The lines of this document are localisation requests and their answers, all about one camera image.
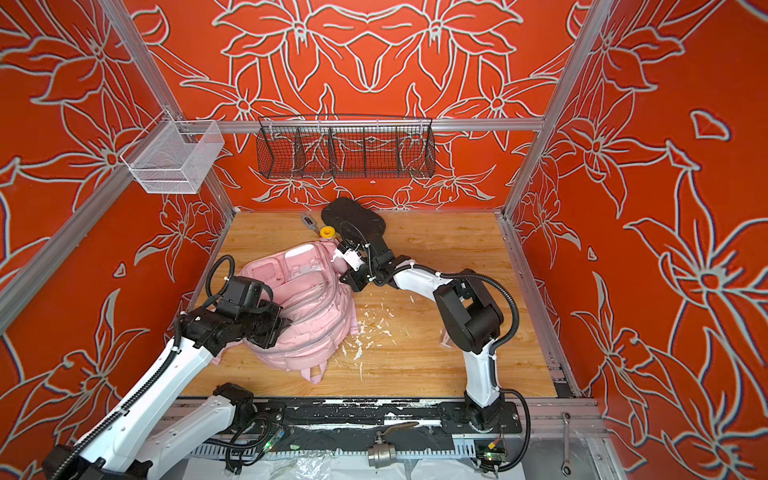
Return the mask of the pink student backpack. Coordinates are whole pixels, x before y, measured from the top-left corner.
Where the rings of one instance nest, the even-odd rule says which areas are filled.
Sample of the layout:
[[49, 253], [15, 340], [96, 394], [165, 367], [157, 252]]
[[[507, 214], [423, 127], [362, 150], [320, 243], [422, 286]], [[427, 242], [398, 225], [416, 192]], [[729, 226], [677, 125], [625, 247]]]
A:
[[274, 346], [250, 342], [248, 347], [266, 365], [319, 383], [344, 339], [359, 333], [353, 291], [341, 281], [347, 269], [334, 240], [304, 243], [246, 264], [240, 274], [272, 289], [284, 325]]

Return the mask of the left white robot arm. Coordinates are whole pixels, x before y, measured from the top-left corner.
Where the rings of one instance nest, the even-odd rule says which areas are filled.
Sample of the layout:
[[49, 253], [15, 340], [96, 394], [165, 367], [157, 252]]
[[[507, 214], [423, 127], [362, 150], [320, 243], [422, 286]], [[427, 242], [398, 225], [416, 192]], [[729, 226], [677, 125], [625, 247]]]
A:
[[192, 413], [153, 432], [180, 393], [226, 347], [244, 341], [273, 347], [285, 328], [282, 308], [265, 282], [230, 273], [224, 286], [209, 291], [199, 308], [180, 313], [172, 339], [141, 379], [109, 413], [73, 445], [58, 445], [45, 458], [48, 479], [159, 479], [198, 446], [232, 437], [229, 453], [266, 444], [266, 438], [240, 442], [258, 423], [254, 395], [231, 382], [218, 386]]

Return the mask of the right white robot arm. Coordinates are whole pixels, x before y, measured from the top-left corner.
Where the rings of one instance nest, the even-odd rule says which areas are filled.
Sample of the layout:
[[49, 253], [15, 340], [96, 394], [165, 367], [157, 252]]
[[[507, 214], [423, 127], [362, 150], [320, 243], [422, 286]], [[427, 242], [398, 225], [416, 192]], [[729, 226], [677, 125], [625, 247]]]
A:
[[471, 269], [441, 272], [408, 257], [396, 257], [382, 237], [365, 235], [349, 221], [341, 222], [337, 233], [340, 243], [335, 255], [348, 266], [341, 282], [353, 291], [370, 284], [390, 286], [435, 303], [445, 332], [463, 352], [467, 422], [479, 432], [495, 428], [505, 402], [496, 351], [520, 325], [512, 295], [500, 282]]

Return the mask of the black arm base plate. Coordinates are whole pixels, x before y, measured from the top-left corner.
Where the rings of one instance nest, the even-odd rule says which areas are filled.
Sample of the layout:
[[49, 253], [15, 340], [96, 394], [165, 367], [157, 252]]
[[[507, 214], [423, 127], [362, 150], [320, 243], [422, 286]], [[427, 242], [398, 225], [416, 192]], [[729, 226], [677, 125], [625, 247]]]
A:
[[502, 407], [493, 426], [484, 428], [470, 425], [462, 398], [258, 397], [254, 406], [273, 426], [305, 430], [372, 429], [416, 422], [449, 434], [523, 432], [513, 402]]

